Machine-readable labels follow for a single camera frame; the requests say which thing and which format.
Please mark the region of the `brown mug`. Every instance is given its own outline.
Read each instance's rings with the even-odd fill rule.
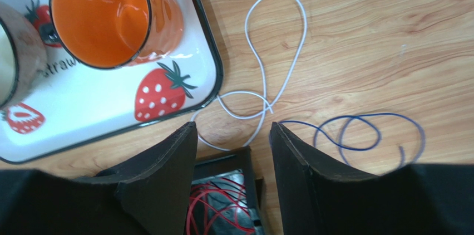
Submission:
[[[33,90],[46,69],[47,55],[31,23],[0,2],[0,110],[15,105]]]

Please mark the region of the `mug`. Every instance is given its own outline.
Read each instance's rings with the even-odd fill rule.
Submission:
[[[0,2],[0,110],[27,97],[46,70],[46,49],[31,23]]]
[[[175,0],[50,0],[50,15],[65,50],[99,69],[165,57],[184,30]]]

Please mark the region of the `strawberry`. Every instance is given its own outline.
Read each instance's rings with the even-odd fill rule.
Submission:
[[[175,61],[173,61],[173,70],[162,63],[158,65],[161,68],[148,73],[137,90],[135,96],[137,121],[150,121],[176,112],[183,106],[185,97],[193,98],[188,89],[196,87],[184,83],[190,76],[181,76],[181,70]]]
[[[26,9],[28,13],[25,17],[38,31],[43,43],[50,47],[62,47],[53,28],[50,7],[48,5],[40,6],[40,0],[36,0],[36,4],[31,0],[31,8],[26,6]]]
[[[45,117],[30,106],[19,103],[7,108],[4,118],[6,118],[10,128],[19,134],[28,134],[45,123]]]

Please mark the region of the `table surface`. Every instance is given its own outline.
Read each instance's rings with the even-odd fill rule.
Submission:
[[[245,16],[256,0],[203,0],[221,52],[225,80],[221,93],[262,91],[261,75],[244,35]],[[329,118],[365,112],[396,112],[419,122],[427,135],[421,163],[474,163],[474,0],[301,0],[308,14],[308,37],[289,85],[268,115],[251,147],[254,168],[265,178],[271,234],[283,234],[273,161],[268,144],[272,121]],[[277,94],[302,34],[292,0],[264,0],[250,19],[250,37],[265,64],[270,99]],[[257,112],[261,100],[248,95],[225,98],[241,114]],[[99,141],[24,165],[62,177],[94,175],[149,148],[190,119],[163,123]],[[215,102],[197,118],[199,132],[224,148],[241,146],[259,119],[236,120]],[[397,167],[398,146],[410,160],[419,135],[393,117],[373,121],[383,140],[371,151],[348,152],[357,168],[382,174]],[[336,136],[341,123],[327,127]],[[288,125],[310,141],[313,131]],[[345,139],[363,147],[373,131],[354,123]],[[320,139],[320,149],[340,160],[337,149]],[[204,144],[198,156],[216,153]]]

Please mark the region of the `red wire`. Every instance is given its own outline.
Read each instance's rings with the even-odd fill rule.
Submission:
[[[226,207],[226,208],[224,208],[224,209],[222,209],[222,210],[219,210],[219,212],[222,213],[222,212],[224,212],[224,211],[227,211],[227,210],[233,209],[233,208],[238,208],[238,207],[237,207],[237,206],[229,206],[229,207]],[[219,217],[219,215],[218,215],[218,214],[215,214],[215,215],[211,218],[211,220],[209,221],[209,224],[208,224],[208,225],[206,226],[206,228],[204,229],[203,235],[208,235],[209,229],[213,226],[213,222],[217,219],[217,217]],[[247,231],[246,228],[244,228],[244,227],[242,227],[242,226],[240,226],[240,225],[238,225],[238,226],[239,226],[238,229],[240,229],[241,231]]]
[[[232,184],[235,184],[235,185],[239,186],[241,189],[245,189],[245,186],[244,186],[244,185],[241,185],[241,184],[239,184],[239,183],[237,183],[237,182],[235,182],[235,181],[233,181],[233,180],[230,180],[230,179],[227,179],[227,178],[220,178],[220,179],[222,179],[223,181],[227,181],[227,182],[230,182],[230,183],[232,183]]]
[[[227,178],[220,178],[220,179],[237,185],[238,187],[240,187],[240,190],[238,192],[234,191],[234,190],[230,190],[230,189],[225,189],[224,190],[224,189],[221,189],[221,188],[219,188],[215,185],[210,184],[210,182],[193,186],[191,188],[191,195],[190,195],[190,200],[192,202],[189,205],[189,210],[188,210],[188,213],[187,213],[187,216],[186,216],[186,234],[187,235],[191,235],[190,222],[193,224],[195,234],[199,235],[199,229],[196,225],[196,222],[194,220],[194,215],[193,215],[194,208],[195,208],[195,206],[197,205],[198,202],[201,202],[201,203],[204,204],[204,211],[205,211],[205,213],[204,213],[204,227],[205,227],[205,229],[204,229],[204,234],[203,235],[208,235],[210,228],[212,227],[213,223],[217,220],[218,217],[224,218],[228,223],[230,223],[235,228],[237,228],[241,231],[247,232],[245,235],[254,234],[254,232],[255,232],[254,228],[245,228],[245,227],[242,227],[239,224],[237,213],[234,213],[234,222],[232,222],[230,219],[228,219],[226,216],[224,216],[222,214],[222,212],[224,212],[226,210],[235,208],[236,210],[241,209],[248,217],[250,217],[250,214],[248,212],[248,208],[242,207],[239,204],[239,202],[241,201],[240,197],[242,195],[244,195],[244,197],[245,197],[245,194],[243,194],[243,191],[245,190],[245,186],[241,185],[241,184],[239,184],[239,183],[237,183],[233,180],[227,179]],[[213,192],[214,193],[220,193],[221,195],[225,196],[229,201],[231,201],[235,205],[226,207],[226,208],[221,209],[221,210],[215,209],[213,206],[211,206],[207,202],[208,194],[213,193]],[[235,197],[231,197],[228,194],[228,192],[238,194],[237,200],[234,200]],[[209,209],[212,209],[215,212],[215,215],[208,222],[208,211],[209,211]]]
[[[218,193],[221,193],[222,195],[224,196],[227,196],[228,198],[230,198],[230,196],[228,196],[225,191],[221,190],[204,190],[201,194],[199,194],[196,198],[192,198],[194,199],[194,201],[191,203],[191,205],[189,206],[189,211],[187,213],[187,217],[186,217],[186,231],[187,233],[190,235],[190,222],[191,222],[191,216],[192,216],[192,209],[194,209],[194,207],[196,206],[196,204],[198,202],[202,202],[202,203],[205,203],[203,202],[202,200],[200,200],[201,197],[203,197],[204,195],[208,194],[208,193],[211,193],[211,192],[218,192]],[[235,224],[234,222],[232,222],[231,220],[227,219],[224,215],[222,215],[221,213],[219,213],[218,210],[216,210],[214,207],[212,207],[211,205],[208,204],[208,206],[215,211],[216,214],[222,216],[227,222],[229,222],[229,224],[231,224],[232,226],[234,226],[235,228],[238,228],[238,229],[241,229],[241,227],[239,227],[237,224]],[[243,231],[247,231],[247,232],[250,232],[250,231],[254,231],[253,229],[249,229],[249,228],[244,228],[242,229]]]

